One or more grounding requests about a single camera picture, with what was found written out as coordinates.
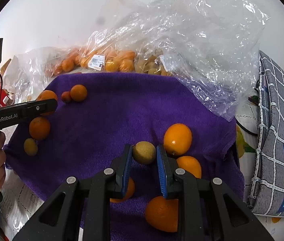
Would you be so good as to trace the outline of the small yellow-green fruit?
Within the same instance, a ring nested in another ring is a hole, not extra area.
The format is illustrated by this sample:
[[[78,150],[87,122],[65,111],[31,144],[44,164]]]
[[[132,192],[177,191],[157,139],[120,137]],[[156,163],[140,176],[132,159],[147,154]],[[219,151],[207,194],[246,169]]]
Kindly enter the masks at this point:
[[[38,152],[38,146],[32,138],[26,139],[23,146],[25,153],[29,156],[35,156]]]

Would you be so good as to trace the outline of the orange tangerine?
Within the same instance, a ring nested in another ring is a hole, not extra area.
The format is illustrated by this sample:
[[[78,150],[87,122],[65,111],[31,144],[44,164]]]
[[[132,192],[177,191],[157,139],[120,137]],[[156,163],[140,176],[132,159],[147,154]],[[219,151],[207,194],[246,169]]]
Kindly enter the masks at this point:
[[[58,106],[58,97],[56,93],[52,90],[44,90],[42,93],[39,94],[39,96],[36,98],[36,101],[46,101],[49,100],[49,102],[44,102],[41,106],[41,116],[48,116],[53,114],[56,111],[56,108]]]

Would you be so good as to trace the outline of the bagged oranges with label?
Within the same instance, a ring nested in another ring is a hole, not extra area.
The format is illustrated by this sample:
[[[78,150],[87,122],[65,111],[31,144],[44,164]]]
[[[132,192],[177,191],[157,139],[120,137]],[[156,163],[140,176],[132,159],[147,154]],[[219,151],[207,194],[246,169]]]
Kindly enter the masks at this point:
[[[105,72],[133,72],[136,53],[119,50],[115,46],[100,47],[95,50],[71,48],[55,55],[45,64],[47,77],[69,73],[76,68]]]

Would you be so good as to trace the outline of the green-brown round fruit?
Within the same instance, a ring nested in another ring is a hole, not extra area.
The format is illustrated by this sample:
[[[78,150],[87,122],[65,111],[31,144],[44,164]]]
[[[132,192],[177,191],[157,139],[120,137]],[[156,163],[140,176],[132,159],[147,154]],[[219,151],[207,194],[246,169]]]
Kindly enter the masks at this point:
[[[156,148],[148,141],[139,141],[133,146],[133,158],[139,164],[147,165],[156,157]]]

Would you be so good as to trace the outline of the grey checked star cushion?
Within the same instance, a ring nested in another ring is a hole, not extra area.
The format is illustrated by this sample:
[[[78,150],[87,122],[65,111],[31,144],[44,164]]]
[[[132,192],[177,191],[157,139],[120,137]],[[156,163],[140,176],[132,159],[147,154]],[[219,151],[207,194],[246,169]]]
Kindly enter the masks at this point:
[[[258,145],[247,204],[256,215],[284,217],[284,71],[260,52]]]

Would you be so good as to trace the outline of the clear plastic bag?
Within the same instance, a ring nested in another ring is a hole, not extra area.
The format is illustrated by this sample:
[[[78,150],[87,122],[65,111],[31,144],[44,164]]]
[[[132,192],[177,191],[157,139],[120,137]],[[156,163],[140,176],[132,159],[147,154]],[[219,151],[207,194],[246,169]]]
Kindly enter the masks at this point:
[[[258,78],[269,16],[253,0],[109,0],[88,52],[115,47],[163,65],[212,113],[230,121]]]

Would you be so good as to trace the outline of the small red fruit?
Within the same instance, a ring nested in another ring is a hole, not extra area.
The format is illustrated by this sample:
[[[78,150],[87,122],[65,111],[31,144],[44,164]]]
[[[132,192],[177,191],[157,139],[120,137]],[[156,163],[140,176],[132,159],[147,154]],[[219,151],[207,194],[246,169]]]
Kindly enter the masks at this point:
[[[69,91],[64,91],[61,95],[61,100],[64,103],[70,103],[72,101],[72,97]]]

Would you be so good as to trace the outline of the small orange kumquat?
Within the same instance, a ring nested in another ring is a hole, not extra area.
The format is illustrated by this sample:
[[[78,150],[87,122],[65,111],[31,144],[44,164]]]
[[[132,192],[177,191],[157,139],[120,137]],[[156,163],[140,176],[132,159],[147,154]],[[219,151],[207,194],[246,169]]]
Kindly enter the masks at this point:
[[[167,153],[181,156],[192,143],[192,132],[185,124],[173,124],[164,134],[163,146]]]

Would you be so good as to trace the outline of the small orange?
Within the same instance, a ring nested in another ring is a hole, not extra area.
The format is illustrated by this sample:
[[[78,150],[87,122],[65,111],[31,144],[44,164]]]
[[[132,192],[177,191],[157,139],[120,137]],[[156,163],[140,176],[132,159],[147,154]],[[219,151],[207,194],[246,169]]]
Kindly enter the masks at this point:
[[[70,90],[70,96],[76,102],[84,101],[87,95],[88,91],[86,87],[81,84],[74,85]]]

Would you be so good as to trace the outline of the clear bag of small fruit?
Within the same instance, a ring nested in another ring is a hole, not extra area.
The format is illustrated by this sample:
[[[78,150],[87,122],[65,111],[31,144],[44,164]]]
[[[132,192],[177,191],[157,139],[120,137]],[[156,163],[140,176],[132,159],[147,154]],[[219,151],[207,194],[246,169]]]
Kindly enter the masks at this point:
[[[35,100],[70,52],[69,48],[42,47],[15,55],[3,76],[3,88],[13,98],[13,103]]]

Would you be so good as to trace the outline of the purple towel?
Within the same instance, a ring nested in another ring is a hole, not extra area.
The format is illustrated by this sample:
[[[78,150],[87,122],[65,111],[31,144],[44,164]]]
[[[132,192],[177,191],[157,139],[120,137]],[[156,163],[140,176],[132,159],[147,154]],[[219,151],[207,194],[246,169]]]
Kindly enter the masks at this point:
[[[190,128],[188,156],[195,157],[206,180],[218,177],[242,197],[244,177],[229,149],[236,122],[216,116],[176,78],[129,73],[61,75],[48,89],[58,96],[74,85],[88,90],[82,102],[59,101],[49,116],[47,138],[35,156],[25,153],[29,122],[18,125],[5,147],[7,166],[42,200],[70,176],[86,179],[107,168],[124,147],[139,141],[163,142],[173,124]]]

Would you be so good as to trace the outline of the large mandarin orange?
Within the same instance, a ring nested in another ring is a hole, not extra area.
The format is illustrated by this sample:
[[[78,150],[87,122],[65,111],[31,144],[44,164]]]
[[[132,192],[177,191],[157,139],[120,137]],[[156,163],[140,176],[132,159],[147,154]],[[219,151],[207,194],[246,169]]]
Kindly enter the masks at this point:
[[[50,133],[50,122],[45,117],[36,117],[30,122],[29,134],[35,140],[43,140]]]

